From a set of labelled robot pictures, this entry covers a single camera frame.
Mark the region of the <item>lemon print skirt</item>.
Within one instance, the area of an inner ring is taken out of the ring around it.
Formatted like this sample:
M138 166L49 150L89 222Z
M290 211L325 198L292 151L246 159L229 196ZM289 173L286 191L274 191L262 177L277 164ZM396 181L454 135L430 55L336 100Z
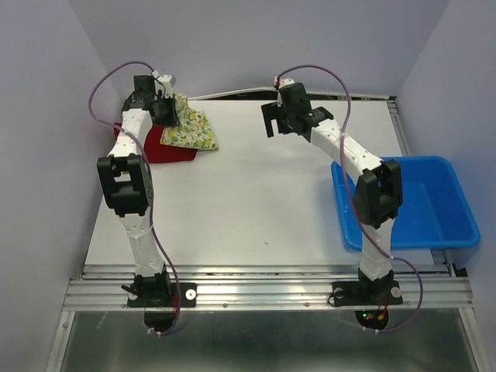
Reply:
M218 141L206 114L191 108L188 97L182 93L175 93L174 99L178 125L164 128L160 144L191 150L218 150Z

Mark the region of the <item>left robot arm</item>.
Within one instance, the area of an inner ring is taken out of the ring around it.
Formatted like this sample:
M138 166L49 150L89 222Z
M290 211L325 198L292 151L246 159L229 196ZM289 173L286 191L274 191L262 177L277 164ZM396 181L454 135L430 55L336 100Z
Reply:
M122 107L122 124L112 150L97 161L106 205L123 224L135 260L135 274L128 293L129 307L165 306L173 303L174 290L164 259L152 233L150 211L153 183L147 170L143 145L154 126L178 124L173 86L175 76L134 77L134 91Z

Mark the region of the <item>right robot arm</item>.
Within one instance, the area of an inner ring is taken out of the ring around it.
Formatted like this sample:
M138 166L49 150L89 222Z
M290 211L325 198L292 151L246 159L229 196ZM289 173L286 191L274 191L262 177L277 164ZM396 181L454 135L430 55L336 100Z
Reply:
M348 136L325 108L313 108L301 82L276 81L277 101L262 105L268 137L296 134L337 162L362 231L362 257L356 292L365 302L389 294L394 286L391 234L403 203L401 167L384 160Z

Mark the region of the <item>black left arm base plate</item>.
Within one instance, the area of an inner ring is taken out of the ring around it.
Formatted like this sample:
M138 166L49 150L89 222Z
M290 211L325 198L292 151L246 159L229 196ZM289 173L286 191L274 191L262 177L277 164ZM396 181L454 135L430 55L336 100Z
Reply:
M196 306L198 285L196 283L181 282L181 308L194 308ZM170 294L153 294L152 297L136 297L128 293L126 306L129 308L172 308L177 305L177 288L172 284Z

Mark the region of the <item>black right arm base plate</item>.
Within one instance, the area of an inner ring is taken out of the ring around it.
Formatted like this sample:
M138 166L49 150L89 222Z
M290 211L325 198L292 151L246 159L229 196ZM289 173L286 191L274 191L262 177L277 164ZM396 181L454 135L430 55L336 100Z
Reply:
M333 307L358 306L371 308L378 305L402 305L403 298L397 281L386 284L368 284L365 281L334 281L327 302Z

